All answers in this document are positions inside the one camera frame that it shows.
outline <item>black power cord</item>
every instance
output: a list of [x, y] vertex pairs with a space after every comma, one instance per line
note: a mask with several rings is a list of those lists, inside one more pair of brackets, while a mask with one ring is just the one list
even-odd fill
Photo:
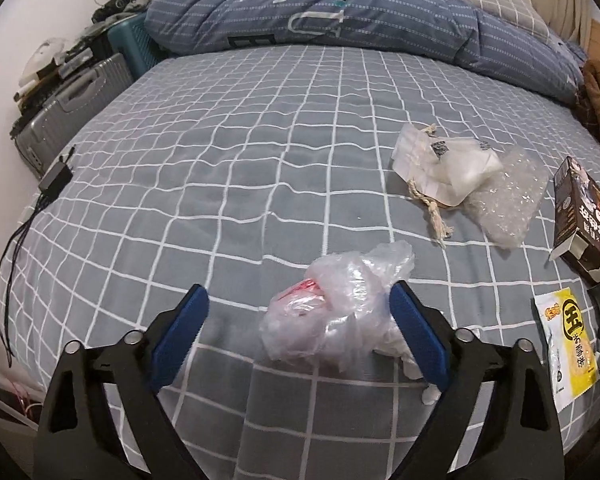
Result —
[[7, 255], [11, 243], [15, 240], [15, 247], [13, 248], [13, 253], [11, 255], [11, 269], [9, 270], [9, 277], [7, 279], [7, 285], [4, 291], [4, 319], [2, 320], [3, 326], [2, 330], [0, 331], [0, 339], [2, 340], [4, 349], [7, 352], [7, 362], [9, 364], [9, 368], [11, 368], [13, 363], [14, 355], [13, 350], [11, 349], [11, 341], [9, 339], [9, 304], [11, 300], [11, 287], [13, 286], [13, 278], [15, 275], [18, 256], [20, 255], [20, 250], [24, 245], [24, 240], [31, 229], [33, 221], [36, 219], [36, 216], [38, 216], [53, 202], [55, 202], [62, 190], [74, 176], [74, 174], [71, 172], [71, 169], [67, 165], [74, 152], [75, 146], [69, 150], [66, 160], [63, 160], [61, 155], [58, 162], [56, 162], [48, 171], [48, 173], [42, 178], [40, 184], [38, 184], [40, 195], [36, 200], [36, 205], [33, 207], [33, 212], [29, 218], [27, 218], [22, 225], [20, 225], [13, 232], [9, 238], [9, 241], [7, 242], [6, 247], [4, 248], [4, 251], [2, 252], [2, 256], [0, 257], [1, 268], [4, 257]]

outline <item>blue gripper pad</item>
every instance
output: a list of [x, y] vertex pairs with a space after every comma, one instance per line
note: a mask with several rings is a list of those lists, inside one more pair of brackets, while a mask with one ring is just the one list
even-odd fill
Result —
[[444, 392], [450, 381], [448, 355], [416, 304], [398, 283], [389, 293], [389, 309], [422, 375]]
[[173, 383], [189, 352], [206, 316], [209, 313], [209, 296], [199, 286], [188, 298], [171, 326], [155, 347], [151, 357], [149, 387], [158, 392], [161, 387]]

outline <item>bubble wrap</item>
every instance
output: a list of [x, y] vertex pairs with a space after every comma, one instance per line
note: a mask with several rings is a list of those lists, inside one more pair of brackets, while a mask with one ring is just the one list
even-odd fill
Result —
[[501, 158], [504, 171], [488, 178], [464, 200], [468, 215], [503, 249], [520, 247], [538, 210], [549, 173], [523, 148]]

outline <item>crumpled transparent plastic bag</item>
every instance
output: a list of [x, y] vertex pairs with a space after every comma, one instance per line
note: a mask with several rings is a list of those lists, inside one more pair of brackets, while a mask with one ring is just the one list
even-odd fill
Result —
[[519, 146], [511, 148], [501, 161], [504, 171], [489, 177], [463, 203], [492, 242], [503, 249], [515, 249], [525, 240], [549, 172]]
[[392, 326], [388, 293], [398, 280], [408, 280], [413, 266], [413, 249], [404, 240], [379, 244], [367, 254], [318, 258], [302, 282], [271, 300], [260, 324], [267, 354], [346, 370]]

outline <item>gray suitcase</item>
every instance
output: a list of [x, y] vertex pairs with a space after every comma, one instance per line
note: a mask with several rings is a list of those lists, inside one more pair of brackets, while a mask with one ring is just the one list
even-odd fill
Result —
[[15, 139], [20, 155], [41, 178], [80, 129], [133, 82], [122, 54], [86, 69], [48, 99]]

